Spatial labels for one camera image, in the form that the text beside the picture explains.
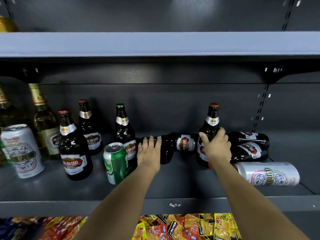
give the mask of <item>can lying on its side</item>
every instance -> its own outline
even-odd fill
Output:
[[[127,150],[120,142],[114,142],[104,148],[103,160],[110,184],[118,185],[127,176]]]
[[[41,163],[41,154],[33,133],[26,124],[2,129],[1,140],[20,178],[29,178],[43,171],[45,167]]]
[[[298,170],[288,162],[238,162],[234,167],[256,186],[294,186],[300,181]]]

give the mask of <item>green can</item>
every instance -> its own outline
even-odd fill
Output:
[[[120,142],[114,142],[104,148],[104,165],[110,184],[118,185],[127,176],[127,150]]]

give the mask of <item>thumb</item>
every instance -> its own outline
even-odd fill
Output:
[[[199,132],[199,136],[203,142],[204,145],[206,145],[207,143],[209,143],[209,139],[207,137],[207,135],[203,132]]]

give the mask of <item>bottle cap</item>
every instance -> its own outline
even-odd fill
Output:
[[[65,114],[65,113],[69,113],[69,112],[70,112],[70,109],[61,109],[61,110],[59,110],[60,114]]]

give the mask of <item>white can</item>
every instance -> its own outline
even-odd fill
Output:
[[[298,170],[288,162],[238,162],[234,167],[256,186],[294,186],[300,181]]]
[[[11,125],[2,129],[1,140],[18,176],[26,179],[41,173],[45,168],[31,129],[26,124]]]

